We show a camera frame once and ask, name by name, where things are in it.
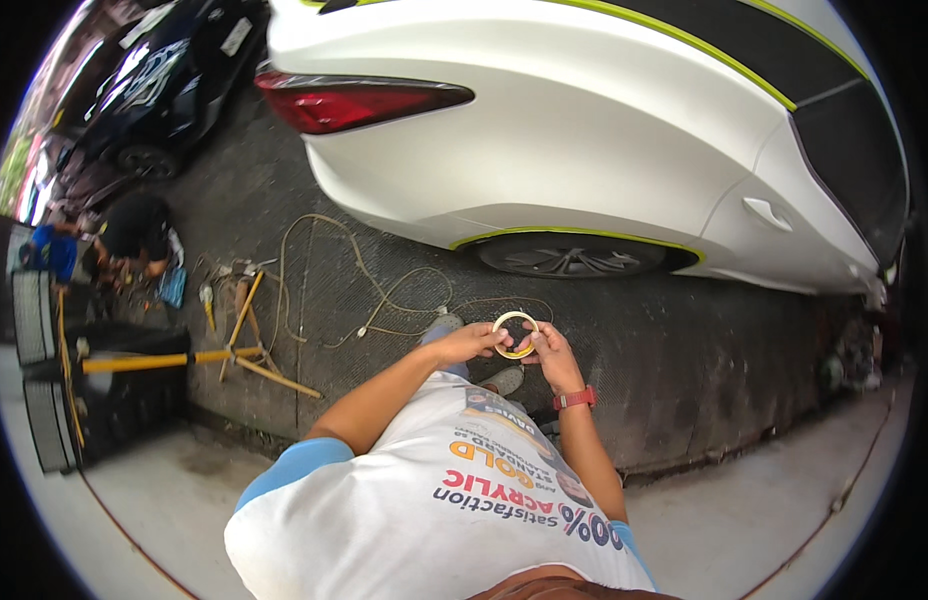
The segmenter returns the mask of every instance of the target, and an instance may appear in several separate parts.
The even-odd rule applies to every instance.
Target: red watch
[[[564,395],[555,395],[554,410],[560,411],[562,408],[574,406],[575,404],[584,404],[585,402],[590,405],[591,409],[593,409],[594,405],[598,403],[598,393],[594,391],[593,386],[589,385],[584,388],[583,391],[575,391],[574,393],[566,393]]]

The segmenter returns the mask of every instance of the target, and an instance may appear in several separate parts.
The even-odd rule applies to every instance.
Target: blue jeans
[[[437,325],[434,329],[423,334],[421,338],[421,344],[426,344],[428,342],[434,342],[438,338],[443,338],[447,334],[451,333],[451,328],[446,325]],[[467,369],[467,365],[464,363],[454,363],[449,365],[444,369],[447,373],[453,373],[456,376],[465,378],[468,381],[471,380],[471,372]]]

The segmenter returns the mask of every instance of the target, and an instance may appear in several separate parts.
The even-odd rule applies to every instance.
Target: car wheel
[[[578,233],[520,233],[474,247],[487,265],[535,278],[616,278],[650,271],[664,262],[662,246]]]
[[[117,168],[143,180],[169,180],[177,176],[181,163],[167,150],[134,144],[117,153]]]

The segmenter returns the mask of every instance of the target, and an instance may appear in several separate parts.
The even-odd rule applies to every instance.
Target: car tail light
[[[403,78],[289,75],[257,69],[254,83],[282,119],[302,134],[334,134],[474,100],[466,87]]]

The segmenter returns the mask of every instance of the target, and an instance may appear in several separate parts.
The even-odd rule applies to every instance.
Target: masking tape roll
[[[508,319],[513,319],[514,317],[519,317],[519,318],[524,319],[525,321],[530,323],[531,328],[533,328],[534,331],[540,331],[540,329],[537,328],[537,321],[531,318],[530,315],[523,313],[520,310],[512,310],[509,313],[504,313],[500,315],[499,317],[497,317],[497,320],[494,321],[494,326],[491,327],[491,332],[493,333],[499,330],[505,321],[507,321]],[[507,351],[506,347],[504,347],[503,345],[499,343],[494,346],[494,350],[496,350],[497,354],[500,354],[504,358],[512,358],[514,360],[517,360],[519,358],[524,358],[525,356],[533,353],[534,343],[528,342],[527,347],[521,350],[520,352],[509,352]]]

